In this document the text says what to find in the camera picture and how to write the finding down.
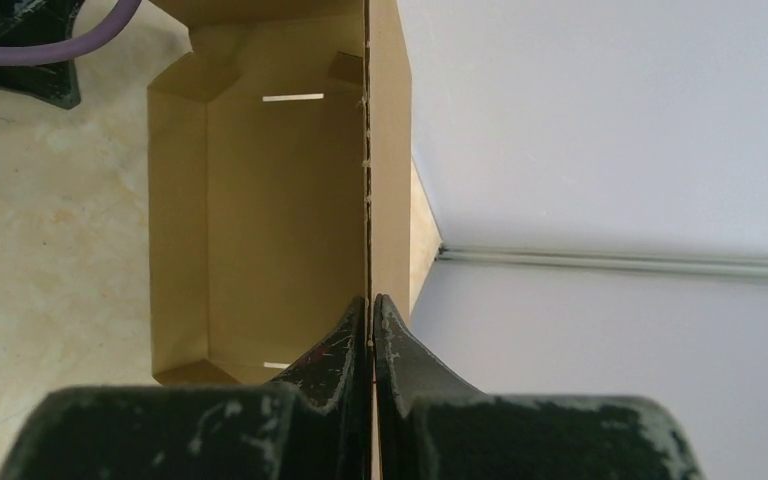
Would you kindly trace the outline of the brown cardboard box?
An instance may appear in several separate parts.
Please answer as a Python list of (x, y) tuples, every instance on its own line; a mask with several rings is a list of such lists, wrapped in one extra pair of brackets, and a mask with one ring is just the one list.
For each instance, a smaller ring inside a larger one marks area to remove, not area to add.
[(149, 85), (151, 355), (169, 386), (260, 385), (419, 282), (412, 77), (395, 1), (163, 1), (191, 49)]

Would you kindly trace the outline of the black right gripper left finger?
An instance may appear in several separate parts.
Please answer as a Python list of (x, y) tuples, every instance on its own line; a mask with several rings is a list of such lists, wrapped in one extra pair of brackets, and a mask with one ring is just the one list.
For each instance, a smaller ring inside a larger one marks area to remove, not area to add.
[(366, 302), (260, 385), (81, 386), (49, 393), (1, 479), (367, 479)]

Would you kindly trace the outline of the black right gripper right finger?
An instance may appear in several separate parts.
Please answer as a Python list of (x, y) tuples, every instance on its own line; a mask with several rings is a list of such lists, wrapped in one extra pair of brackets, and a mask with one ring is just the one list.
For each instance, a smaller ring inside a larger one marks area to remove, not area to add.
[(452, 371), (393, 300), (373, 307), (386, 479), (700, 479), (680, 424), (635, 396), (499, 395)]

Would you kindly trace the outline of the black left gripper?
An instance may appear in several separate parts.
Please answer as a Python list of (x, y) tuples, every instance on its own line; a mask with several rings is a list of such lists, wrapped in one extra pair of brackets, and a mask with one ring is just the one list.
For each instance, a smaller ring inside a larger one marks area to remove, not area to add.
[[(72, 37), (83, 0), (0, 1), (0, 47), (57, 43)], [(75, 63), (0, 66), (0, 90), (69, 110), (81, 103)]]

